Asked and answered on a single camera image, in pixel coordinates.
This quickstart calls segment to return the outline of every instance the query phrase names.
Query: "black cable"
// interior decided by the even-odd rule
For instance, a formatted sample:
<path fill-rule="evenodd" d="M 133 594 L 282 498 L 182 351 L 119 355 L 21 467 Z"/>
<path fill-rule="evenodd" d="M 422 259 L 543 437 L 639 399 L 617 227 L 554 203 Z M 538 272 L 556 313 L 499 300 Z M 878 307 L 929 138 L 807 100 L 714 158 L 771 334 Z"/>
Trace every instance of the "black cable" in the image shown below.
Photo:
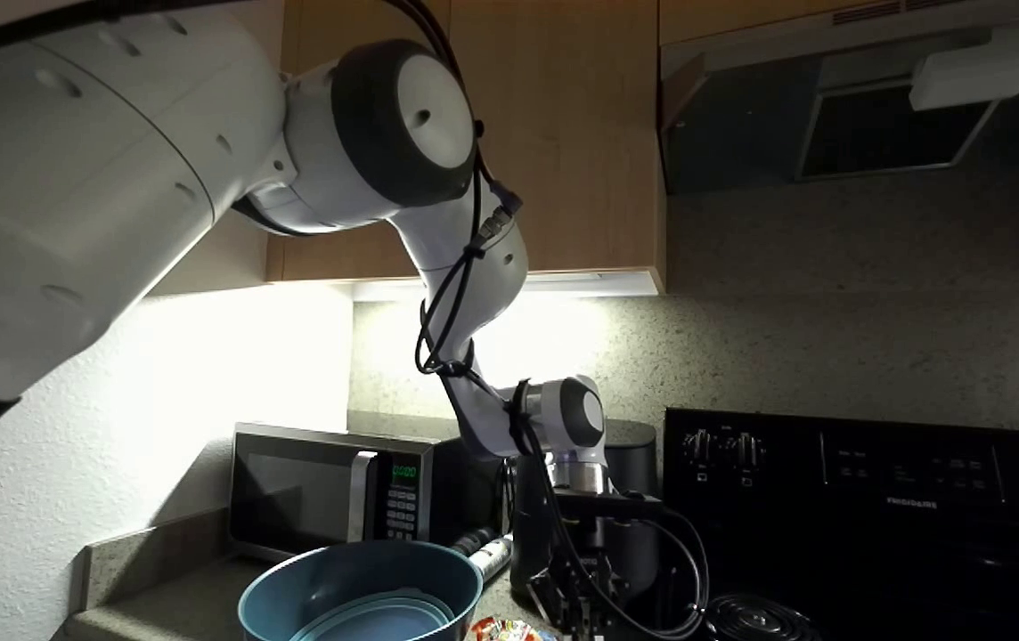
<path fill-rule="evenodd" d="M 456 81 L 467 91 L 464 81 L 464 72 L 456 63 L 456 55 L 440 24 L 440 17 L 422 4 L 422 0 L 385 0 L 392 9 L 398 9 L 433 44 L 435 59 L 456 75 Z M 473 215 L 472 215 L 472 244 L 464 250 L 464 258 L 447 272 L 440 291 L 433 296 L 433 307 L 422 307 L 422 324 L 418 324 L 418 347 L 414 347 L 414 368 L 422 374 L 472 374 L 472 362 L 452 362 L 447 368 L 440 351 L 447 347 L 460 309 L 464 309 L 464 300 L 467 300 L 467 284 L 472 284 L 472 272 L 473 272 L 473 259 L 480 259 L 480 182 L 493 182 L 488 168 L 484 168 L 484 158 L 480 158 L 480 145 L 479 145 L 479 137 L 473 137 L 473 178 L 472 178 L 472 188 L 473 188 Z M 447 300 L 447 291 L 452 291 L 452 304 L 450 304 L 450 313 L 447 313 L 447 324 L 440 332 L 440 338 L 433 338 L 433 321 L 440 317 L 440 307 Z"/>
<path fill-rule="evenodd" d="M 518 385 L 513 393 L 513 402 L 505 402 L 505 415 L 509 415 L 509 433 L 523 433 L 523 437 L 513 437 L 518 444 L 528 443 L 528 450 L 522 450 L 523 455 L 532 453 L 543 453 L 543 443 L 532 428 L 532 419 L 523 418 L 523 385 Z M 601 498 L 601 497 L 592 497 L 592 498 L 579 498 L 579 497 L 556 497 L 554 488 L 554 478 L 543 470 L 543 493 L 544 493 L 544 504 L 561 513 L 561 504 L 592 504 L 598 513 L 613 513 L 613 517 L 633 517 L 633 520 L 646 520 L 654 525 L 659 533 L 665 533 L 680 554 L 684 554 L 684 562 L 690 570 L 690 589 L 694 589 L 694 601 L 690 601 L 690 614 L 684 622 L 671 628 L 671 632 L 654 632 L 646 628 L 643 619 L 633 619 L 631 614 L 625 614 L 625 607 L 617 607 L 606 589 L 598 581 L 588 579 L 581 556 L 579 556 L 579 545 L 574 545 L 574 533 L 567 526 L 564 517 L 556 517 L 556 541 L 564 548 L 564 556 L 570 561 L 567 568 L 574 570 L 574 579 L 583 583 L 588 600 L 606 611 L 613 619 L 619 619 L 625 628 L 631 628 L 633 635 L 643 638 L 655 638 L 655 641 L 689 641 L 690 635 L 701 632 L 707 622 L 707 611 L 708 611 L 708 556 L 707 556 L 707 545 L 700 537 L 700 530 L 674 511 L 665 506 L 654 506 L 654 504 L 631 504 L 631 498 Z M 659 520 L 674 520 L 694 548 L 684 545 L 680 533 L 674 533 L 671 526 L 662 526 Z"/>
<path fill-rule="evenodd" d="M 385 0 L 392 4 L 395 11 L 403 11 L 429 38 L 433 38 L 433 50 L 442 59 L 442 63 L 460 75 L 460 60 L 452 59 L 452 47 L 447 38 L 447 30 L 440 24 L 435 11 L 429 11 L 429 4 L 422 0 Z"/>

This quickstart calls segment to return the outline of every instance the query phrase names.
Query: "microwave control panel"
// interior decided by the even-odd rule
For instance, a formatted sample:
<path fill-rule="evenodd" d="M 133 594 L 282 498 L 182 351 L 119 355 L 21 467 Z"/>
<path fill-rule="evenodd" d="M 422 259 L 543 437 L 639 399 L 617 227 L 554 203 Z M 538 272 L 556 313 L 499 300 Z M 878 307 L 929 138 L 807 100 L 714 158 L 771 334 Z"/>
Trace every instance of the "microwave control panel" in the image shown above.
<path fill-rule="evenodd" d="M 424 493 L 424 467 L 422 455 L 392 455 L 385 478 L 385 497 L 379 506 L 379 537 L 414 541 L 422 537 L 422 493 Z"/>

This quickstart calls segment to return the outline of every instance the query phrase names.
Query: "range hood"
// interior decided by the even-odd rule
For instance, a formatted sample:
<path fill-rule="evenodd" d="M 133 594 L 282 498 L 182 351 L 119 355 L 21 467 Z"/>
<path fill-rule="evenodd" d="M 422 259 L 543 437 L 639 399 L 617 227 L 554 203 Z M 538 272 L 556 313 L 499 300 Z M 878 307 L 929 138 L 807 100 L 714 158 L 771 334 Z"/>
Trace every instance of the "range hood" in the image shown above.
<path fill-rule="evenodd" d="M 1011 98 L 1019 30 L 738 69 L 665 132 L 665 168 L 674 188 L 956 168 Z"/>

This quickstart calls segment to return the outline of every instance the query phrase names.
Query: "blue bowl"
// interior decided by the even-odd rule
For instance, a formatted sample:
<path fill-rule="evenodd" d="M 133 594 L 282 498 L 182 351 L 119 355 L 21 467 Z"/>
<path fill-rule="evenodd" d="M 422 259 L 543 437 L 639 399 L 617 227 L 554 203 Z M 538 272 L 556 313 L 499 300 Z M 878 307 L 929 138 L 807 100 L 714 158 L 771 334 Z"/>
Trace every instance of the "blue bowl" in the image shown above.
<path fill-rule="evenodd" d="M 360 541 L 294 556 L 240 600 L 254 641 L 450 641 L 480 600 L 467 556 L 424 541 Z"/>

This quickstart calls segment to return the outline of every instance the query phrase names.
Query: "microwave door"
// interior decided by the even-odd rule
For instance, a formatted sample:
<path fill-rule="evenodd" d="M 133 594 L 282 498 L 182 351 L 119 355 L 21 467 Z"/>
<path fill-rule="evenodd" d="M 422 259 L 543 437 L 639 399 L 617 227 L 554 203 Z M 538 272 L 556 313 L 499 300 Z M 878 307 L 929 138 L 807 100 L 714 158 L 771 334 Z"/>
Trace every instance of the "microwave door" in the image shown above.
<path fill-rule="evenodd" d="M 379 488 L 379 453 L 355 453 L 350 470 L 350 513 L 346 513 L 346 541 L 369 541 L 371 537 L 371 506 Z"/>

